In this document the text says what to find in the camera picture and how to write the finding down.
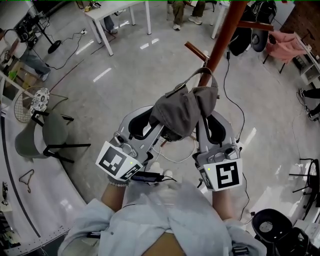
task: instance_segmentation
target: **pink chair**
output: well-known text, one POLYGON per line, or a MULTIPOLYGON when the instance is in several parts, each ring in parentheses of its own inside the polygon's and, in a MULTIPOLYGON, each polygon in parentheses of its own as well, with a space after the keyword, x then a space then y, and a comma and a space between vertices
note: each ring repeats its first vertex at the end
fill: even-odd
POLYGON ((263 61, 263 64, 265 64, 269 56, 273 56, 284 62, 279 71, 280 74, 285 64, 288 64, 296 56, 307 53, 298 41, 297 34, 287 34, 280 31, 269 32, 269 38, 265 49, 268 55, 263 61))

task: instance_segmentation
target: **sleeve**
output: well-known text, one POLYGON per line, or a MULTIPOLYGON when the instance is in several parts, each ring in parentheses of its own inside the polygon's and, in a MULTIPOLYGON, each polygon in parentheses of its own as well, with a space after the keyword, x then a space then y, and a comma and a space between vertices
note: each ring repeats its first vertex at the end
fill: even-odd
POLYGON ((73 227, 62 242, 58 256, 76 239, 85 238, 90 232, 104 231, 109 227, 110 219, 115 212, 103 202, 93 199, 74 221, 73 227))
POLYGON ((227 219, 224 224, 232 240, 232 248, 246 247, 250 256, 265 256, 267 248, 256 240, 249 232, 244 230, 244 224, 235 219, 227 219))

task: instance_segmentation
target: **brick wall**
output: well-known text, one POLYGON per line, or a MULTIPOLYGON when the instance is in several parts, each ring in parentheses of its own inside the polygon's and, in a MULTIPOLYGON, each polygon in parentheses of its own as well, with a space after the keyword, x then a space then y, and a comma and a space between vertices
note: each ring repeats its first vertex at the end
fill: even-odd
POLYGON ((310 44, 312 53, 320 56, 320 2, 295 1, 295 7, 281 28, 281 32, 296 32, 303 38, 309 29, 314 36, 312 40, 308 35, 303 41, 310 44))

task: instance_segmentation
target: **pants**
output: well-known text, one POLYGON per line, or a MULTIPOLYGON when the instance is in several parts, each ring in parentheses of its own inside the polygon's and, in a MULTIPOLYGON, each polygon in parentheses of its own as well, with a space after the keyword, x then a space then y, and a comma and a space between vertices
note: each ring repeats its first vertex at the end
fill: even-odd
MULTIPOLYGON (((320 89, 304 90, 303 95, 312 99, 320 99, 320 89)), ((310 111, 310 115, 314 116, 320 112, 320 104, 314 110, 310 111)))
MULTIPOLYGON (((205 1, 198 1, 196 6, 193 8, 192 16, 202 17, 206 7, 205 1)), ((181 25, 182 19, 184 16, 185 4, 183 1, 173 1, 172 2, 173 15, 174 15, 174 24, 181 25)))
POLYGON ((111 31, 114 29, 115 24, 112 21, 110 16, 103 18, 103 21, 104 21, 104 25, 105 25, 106 30, 111 31))
POLYGON ((50 72, 50 68, 35 54, 33 54, 29 49, 26 49, 24 54, 20 57, 20 61, 33 68, 34 71, 39 75, 45 75, 50 72))

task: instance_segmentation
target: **table leg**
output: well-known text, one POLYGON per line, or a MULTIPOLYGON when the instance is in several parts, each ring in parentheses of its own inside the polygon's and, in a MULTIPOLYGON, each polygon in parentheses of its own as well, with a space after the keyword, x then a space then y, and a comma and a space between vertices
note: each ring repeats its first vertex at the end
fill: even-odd
POLYGON ((305 74, 309 69, 311 69, 315 64, 311 63, 310 65, 308 66, 305 66, 302 70, 301 70, 301 73, 300 75, 302 76, 303 74, 305 74))
POLYGON ((215 39, 215 37, 216 37, 218 28, 220 26, 222 17, 223 17, 224 12, 225 12, 225 9, 226 8, 224 6, 222 6, 222 4, 219 4, 219 14, 218 14, 218 18, 216 19, 216 22, 215 22, 215 25, 214 25, 214 28, 213 28, 213 32, 212 32, 212 36, 211 36, 212 39, 215 39))
POLYGON ((130 15, 131 15, 131 24, 136 25, 134 9, 132 6, 129 7, 130 15))
POLYGON ((215 17, 216 17, 216 14, 214 12, 212 12, 212 17, 211 17, 211 21, 210 21, 210 26, 213 26, 214 23, 215 23, 215 17))
POLYGON ((97 33, 97 29, 96 29, 96 26, 94 24, 94 21, 91 18, 89 18, 87 15, 85 17, 86 17, 86 20, 87 20, 89 26, 91 27, 91 30, 92 30, 92 32, 93 32, 93 34, 95 36, 96 41, 98 42, 98 44, 101 44, 101 40, 100 40, 100 37, 99 37, 99 35, 97 33))
POLYGON ((112 49, 111 49, 111 47, 110 47, 110 44, 109 44, 109 42, 108 42, 108 39, 107 39, 107 37, 106 37, 106 35, 105 35, 105 32, 104 32, 104 30, 103 30, 100 22, 99 22, 99 21, 96 22, 95 25, 96 25, 96 27, 98 28, 98 31, 99 31, 99 33, 100 33, 100 36, 101 36, 101 38, 102 38, 102 40, 103 40, 103 42, 104 42, 104 44, 105 44, 105 46, 106 46, 109 54, 110 54, 110 56, 114 55, 114 53, 113 53, 113 51, 112 51, 112 49))
POLYGON ((144 5, 145 5, 146 23, 147 23, 147 26, 148 26, 147 34, 151 35, 149 1, 144 1, 144 5))

